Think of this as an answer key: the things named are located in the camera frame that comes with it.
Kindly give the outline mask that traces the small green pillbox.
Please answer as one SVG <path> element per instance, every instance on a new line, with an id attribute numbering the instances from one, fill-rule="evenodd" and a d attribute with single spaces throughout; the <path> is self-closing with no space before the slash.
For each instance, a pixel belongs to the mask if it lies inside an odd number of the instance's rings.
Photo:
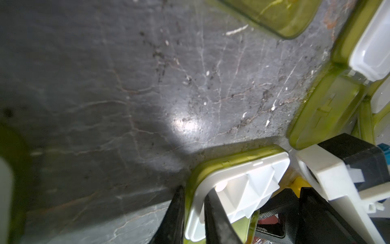
<path id="1" fill-rule="evenodd" d="M 1 123 L 1 243 L 19 244 L 28 205 L 31 159 L 25 140 Z"/>
<path id="2" fill-rule="evenodd" d="M 340 134 L 368 85 L 390 73 L 390 2 L 357 1 L 291 122 L 289 144 L 301 150 Z"/>

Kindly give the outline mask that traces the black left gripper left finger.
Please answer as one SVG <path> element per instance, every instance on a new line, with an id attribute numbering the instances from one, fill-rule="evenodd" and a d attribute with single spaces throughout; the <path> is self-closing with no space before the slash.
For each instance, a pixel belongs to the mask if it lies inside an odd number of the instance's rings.
<path id="1" fill-rule="evenodd" d="M 185 191 L 179 186 L 150 244 L 183 244 Z"/>

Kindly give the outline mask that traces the large green six-cell pillbox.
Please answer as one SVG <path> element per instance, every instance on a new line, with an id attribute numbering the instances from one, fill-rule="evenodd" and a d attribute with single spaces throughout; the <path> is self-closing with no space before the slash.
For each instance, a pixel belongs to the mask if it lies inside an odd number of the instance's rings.
<path id="1" fill-rule="evenodd" d="M 243 243 L 252 237 L 256 211 L 279 190 L 290 159 L 278 145 L 237 153 L 199 164 L 185 186 L 184 243 L 206 242 L 204 199 L 215 190 Z"/>

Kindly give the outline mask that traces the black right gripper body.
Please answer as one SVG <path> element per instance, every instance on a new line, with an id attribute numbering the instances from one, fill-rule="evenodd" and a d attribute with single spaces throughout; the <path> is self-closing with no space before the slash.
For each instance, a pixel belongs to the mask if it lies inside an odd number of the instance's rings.
<path id="1" fill-rule="evenodd" d="M 259 210 L 255 237 L 272 244 L 364 244 L 313 188 L 284 189 Z"/>

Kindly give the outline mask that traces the yellow small pillbox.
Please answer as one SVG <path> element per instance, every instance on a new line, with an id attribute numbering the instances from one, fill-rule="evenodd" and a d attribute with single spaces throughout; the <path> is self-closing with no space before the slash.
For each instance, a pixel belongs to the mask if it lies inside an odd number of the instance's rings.
<path id="1" fill-rule="evenodd" d="M 296 171 L 288 169 L 280 181 L 280 190 L 291 189 L 300 198 L 302 188 L 312 186 Z"/>

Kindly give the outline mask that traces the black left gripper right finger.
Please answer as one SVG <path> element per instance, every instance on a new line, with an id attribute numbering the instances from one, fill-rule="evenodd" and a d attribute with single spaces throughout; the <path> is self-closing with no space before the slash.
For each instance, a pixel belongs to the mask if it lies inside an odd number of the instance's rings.
<path id="1" fill-rule="evenodd" d="M 242 244 L 214 188 L 204 199 L 204 218 L 206 244 Z"/>

